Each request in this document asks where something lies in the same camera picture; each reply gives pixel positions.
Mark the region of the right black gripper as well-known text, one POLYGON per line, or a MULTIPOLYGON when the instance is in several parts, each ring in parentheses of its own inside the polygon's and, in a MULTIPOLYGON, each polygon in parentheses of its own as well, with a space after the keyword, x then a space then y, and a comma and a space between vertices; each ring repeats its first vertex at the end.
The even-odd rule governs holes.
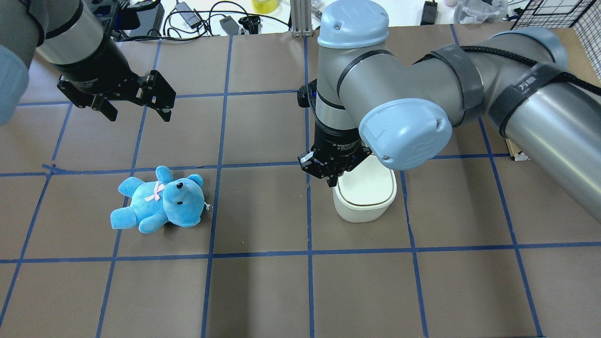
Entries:
POLYGON ((335 129, 318 118, 314 122, 313 154, 298 156, 301 169, 317 179, 327 178, 329 187, 337 186, 339 177, 354 170, 372 154, 363 147, 358 128, 335 129))

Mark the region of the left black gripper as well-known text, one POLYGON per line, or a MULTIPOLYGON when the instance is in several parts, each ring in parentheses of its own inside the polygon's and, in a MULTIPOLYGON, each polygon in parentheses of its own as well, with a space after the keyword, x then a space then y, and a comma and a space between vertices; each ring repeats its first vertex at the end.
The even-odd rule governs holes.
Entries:
POLYGON ((87 58, 56 66, 57 88, 75 106, 102 113, 115 122, 118 110, 111 99, 126 100, 155 110, 164 122, 171 120, 176 92, 158 70, 146 77, 133 72, 122 51, 108 37, 87 58))

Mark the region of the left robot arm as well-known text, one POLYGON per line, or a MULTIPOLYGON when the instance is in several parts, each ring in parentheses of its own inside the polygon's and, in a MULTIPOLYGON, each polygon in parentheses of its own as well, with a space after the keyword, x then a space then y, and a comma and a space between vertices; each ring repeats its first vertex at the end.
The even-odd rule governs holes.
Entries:
POLYGON ((112 101, 155 110, 171 120, 176 92, 163 75, 137 75, 109 32, 83 0, 1 2, 0 121, 11 120, 39 54, 60 73, 57 88, 78 108, 89 107, 116 121, 112 101))

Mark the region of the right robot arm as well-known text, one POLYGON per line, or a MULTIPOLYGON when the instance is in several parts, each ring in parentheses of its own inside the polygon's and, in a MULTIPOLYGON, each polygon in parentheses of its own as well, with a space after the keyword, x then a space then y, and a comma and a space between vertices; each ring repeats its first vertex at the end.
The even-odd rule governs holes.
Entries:
POLYGON ((318 77, 298 94, 316 115, 303 171, 336 186, 369 155, 392 170, 418 167, 452 129, 484 115, 557 182, 600 186, 600 88, 566 69, 551 30, 503 31, 478 45, 450 44, 405 67, 386 47, 388 13, 370 0, 325 9, 318 77))

